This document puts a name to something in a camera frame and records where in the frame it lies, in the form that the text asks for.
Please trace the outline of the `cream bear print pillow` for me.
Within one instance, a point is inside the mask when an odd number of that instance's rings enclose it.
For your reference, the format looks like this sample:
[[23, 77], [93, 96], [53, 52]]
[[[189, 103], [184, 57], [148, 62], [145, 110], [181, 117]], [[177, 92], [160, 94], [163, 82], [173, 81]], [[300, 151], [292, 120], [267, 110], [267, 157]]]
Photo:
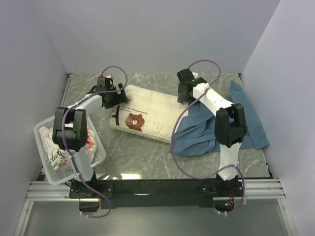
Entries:
[[125, 92], [129, 101], [112, 109], [110, 127], [169, 144], [174, 125], [188, 103], [134, 85], [128, 85]]

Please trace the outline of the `blue fabric pillowcase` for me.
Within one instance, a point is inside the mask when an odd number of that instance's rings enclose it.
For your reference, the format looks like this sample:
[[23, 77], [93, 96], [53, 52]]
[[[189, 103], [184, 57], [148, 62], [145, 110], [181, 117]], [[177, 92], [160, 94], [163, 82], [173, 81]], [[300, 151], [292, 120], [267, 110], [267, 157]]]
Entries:
[[[240, 103], [245, 110], [247, 134], [241, 149], [263, 149], [270, 145], [261, 121], [241, 85], [230, 82], [229, 96], [232, 103]], [[187, 116], [180, 121], [174, 134], [170, 151], [185, 157], [197, 157], [208, 152], [219, 152], [220, 144], [215, 137], [215, 116], [202, 103], [189, 108]]]

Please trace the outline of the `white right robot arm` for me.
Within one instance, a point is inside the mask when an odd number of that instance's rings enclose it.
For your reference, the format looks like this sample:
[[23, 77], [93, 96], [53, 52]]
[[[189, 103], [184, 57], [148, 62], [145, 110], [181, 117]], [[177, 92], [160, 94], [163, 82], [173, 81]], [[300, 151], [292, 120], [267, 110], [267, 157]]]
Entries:
[[214, 133], [220, 144], [220, 165], [216, 172], [216, 192], [227, 196], [242, 185], [238, 182], [238, 153], [247, 133], [246, 118], [242, 104], [234, 104], [211, 88], [203, 78], [195, 78], [190, 69], [177, 73], [179, 79], [178, 101], [200, 101], [215, 115]]

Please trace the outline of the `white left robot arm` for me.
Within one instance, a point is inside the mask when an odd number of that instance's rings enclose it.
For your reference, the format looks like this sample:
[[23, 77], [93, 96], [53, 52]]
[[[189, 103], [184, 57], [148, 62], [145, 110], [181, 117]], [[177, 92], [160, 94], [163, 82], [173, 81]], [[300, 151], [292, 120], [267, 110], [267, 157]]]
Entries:
[[98, 184], [91, 181], [94, 170], [91, 167], [85, 145], [88, 139], [87, 118], [100, 108], [113, 108], [128, 102], [125, 87], [114, 86], [111, 77], [99, 76], [97, 84], [77, 103], [55, 110], [52, 140], [69, 155], [75, 178], [84, 182], [81, 192], [88, 198], [98, 193]]

